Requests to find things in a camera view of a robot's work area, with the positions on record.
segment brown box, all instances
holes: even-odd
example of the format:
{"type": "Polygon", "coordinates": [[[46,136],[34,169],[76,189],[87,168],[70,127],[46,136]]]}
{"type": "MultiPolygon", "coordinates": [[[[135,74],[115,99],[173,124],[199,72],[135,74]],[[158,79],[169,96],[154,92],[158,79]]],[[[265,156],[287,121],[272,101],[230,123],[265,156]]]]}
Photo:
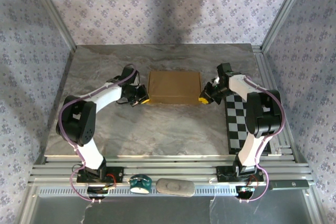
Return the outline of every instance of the brown box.
{"type": "Polygon", "coordinates": [[[151,71],[149,74],[149,104],[197,105],[201,93],[199,72],[151,71]]]}

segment marble tabletop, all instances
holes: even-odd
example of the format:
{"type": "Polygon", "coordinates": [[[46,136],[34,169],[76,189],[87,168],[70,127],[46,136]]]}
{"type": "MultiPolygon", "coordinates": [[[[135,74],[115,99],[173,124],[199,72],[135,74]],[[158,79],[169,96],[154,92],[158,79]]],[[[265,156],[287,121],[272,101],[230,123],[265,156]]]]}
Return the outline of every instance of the marble tabletop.
{"type": "MultiPolygon", "coordinates": [[[[82,95],[102,86],[133,63],[141,82],[151,70],[198,71],[203,86],[230,62],[261,83],[250,44],[78,46],[62,94],[82,95]]],[[[45,155],[74,155],[51,128],[45,155]]],[[[210,105],[109,104],[97,114],[95,143],[105,157],[117,155],[227,155],[224,102],[210,105]]]]}

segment black and white checkerboard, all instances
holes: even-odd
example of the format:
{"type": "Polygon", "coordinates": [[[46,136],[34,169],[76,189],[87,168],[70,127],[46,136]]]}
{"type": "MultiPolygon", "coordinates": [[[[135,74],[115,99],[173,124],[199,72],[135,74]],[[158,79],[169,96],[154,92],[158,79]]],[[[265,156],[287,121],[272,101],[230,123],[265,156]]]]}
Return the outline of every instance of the black and white checkerboard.
{"type": "MultiPolygon", "coordinates": [[[[237,94],[229,95],[225,99],[225,111],[229,153],[237,154],[243,148],[248,133],[245,124],[246,102],[237,94]]],[[[270,153],[268,143],[263,154],[270,153]]]]}

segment floral wallpaper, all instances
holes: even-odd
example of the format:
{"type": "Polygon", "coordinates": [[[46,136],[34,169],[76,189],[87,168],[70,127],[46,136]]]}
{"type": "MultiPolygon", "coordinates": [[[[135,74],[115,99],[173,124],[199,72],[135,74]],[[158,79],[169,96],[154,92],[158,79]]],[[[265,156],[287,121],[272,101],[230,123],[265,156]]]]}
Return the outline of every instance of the floral wallpaper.
{"type": "Polygon", "coordinates": [[[40,0],[0,0],[0,223],[13,223],[69,49],[40,0]]]}
{"type": "Polygon", "coordinates": [[[260,45],[284,0],[53,1],[78,45],[260,45]]]}
{"type": "Polygon", "coordinates": [[[336,223],[336,0],[297,0],[267,57],[295,143],[336,223]]]}

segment purple cable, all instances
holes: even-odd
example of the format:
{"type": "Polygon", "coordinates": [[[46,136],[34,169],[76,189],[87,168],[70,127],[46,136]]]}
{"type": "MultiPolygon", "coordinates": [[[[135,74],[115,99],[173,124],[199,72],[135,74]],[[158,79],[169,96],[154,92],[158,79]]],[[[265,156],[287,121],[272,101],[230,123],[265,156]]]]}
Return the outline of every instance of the purple cable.
{"type": "Polygon", "coordinates": [[[260,165],[259,165],[259,160],[260,160],[260,156],[266,146],[266,144],[269,142],[269,140],[271,139],[271,137],[273,136],[276,136],[278,135],[285,127],[285,121],[286,121],[286,118],[285,118],[285,111],[281,105],[281,102],[275,97],[275,95],[273,95],[272,93],[270,93],[268,90],[264,89],[264,88],[261,88],[260,86],[257,86],[255,85],[253,82],[250,81],[250,77],[247,77],[245,76],[244,77],[244,81],[250,85],[251,87],[269,95],[275,102],[276,104],[279,106],[280,108],[280,111],[281,111],[281,125],[280,125],[280,128],[273,134],[270,134],[268,136],[266,136],[264,139],[263,139],[263,142],[260,144],[258,150],[257,150],[257,153],[256,153],[256,157],[255,157],[255,162],[256,162],[256,166],[258,169],[262,170],[264,173],[265,173],[265,176],[266,176],[266,187],[265,187],[265,190],[262,192],[262,194],[260,194],[257,198],[254,198],[254,199],[242,199],[242,201],[246,201],[246,202],[249,202],[249,201],[255,201],[255,200],[258,200],[260,199],[267,191],[268,189],[268,184],[269,184],[269,176],[268,176],[268,173],[267,171],[262,168],[260,165]]]}
{"type": "Polygon", "coordinates": [[[77,144],[74,143],[73,141],[71,141],[71,139],[68,137],[67,133],[65,132],[65,130],[64,130],[64,128],[63,128],[63,124],[62,124],[62,114],[63,114],[64,110],[65,110],[67,107],[69,107],[70,105],[73,105],[73,104],[76,103],[76,102],[79,102],[79,101],[88,99],[88,98],[90,98],[90,97],[94,97],[95,95],[99,94],[101,91],[103,91],[103,90],[105,90],[105,89],[109,89],[109,88],[111,88],[111,87],[114,87],[114,86],[116,86],[116,85],[122,84],[123,82],[129,80],[129,79],[135,74],[136,69],[135,69],[135,66],[134,66],[133,64],[128,64],[128,65],[126,65],[125,67],[128,67],[128,66],[133,66],[134,69],[133,69],[133,72],[132,72],[129,76],[127,76],[125,79],[122,79],[122,80],[117,81],[117,82],[115,82],[115,83],[112,83],[112,84],[110,84],[110,85],[101,87],[100,89],[98,89],[97,91],[95,91],[95,92],[92,93],[92,94],[86,95],[86,96],[84,96],[84,97],[79,97],[79,98],[77,98],[77,99],[75,99],[75,100],[72,100],[72,101],[70,101],[70,102],[64,104],[63,107],[60,109],[60,111],[59,111],[59,113],[58,113],[58,126],[59,126],[59,129],[60,129],[61,135],[63,136],[63,138],[64,138],[70,145],[72,145],[72,146],[74,147],[74,149],[75,149],[77,155],[79,156],[79,158],[81,159],[81,161],[82,161],[82,163],[83,163],[83,165],[82,165],[81,167],[79,167],[79,168],[77,168],[76,170],[74,170],[74,171],[72,172],[72,174],[70,175],[70,185],[71,185],[72,189],[75,191],[75,193],[76,193],[80,198],[82,198],[83,200],[86,200],[86,201],[92,201],[92,202],[94,202],[95,200],[88,199],[88,198],[84,197],[83,195],[81,195],[81,194],[75,189],[75,187],[74,187],[74,185],[73,185],[73,182],[72,182],[72,179],[73,179],[74,174],[75,174],[75,173],[78,173],[80,170],[84,169],[84,168],[85,168],[85,164],[86,164],[86,162],[85,162],[85,160],[84,160],[82,154],[81,154],[80,151],[78,150],[78,146],[77,146],[77,144]]]}

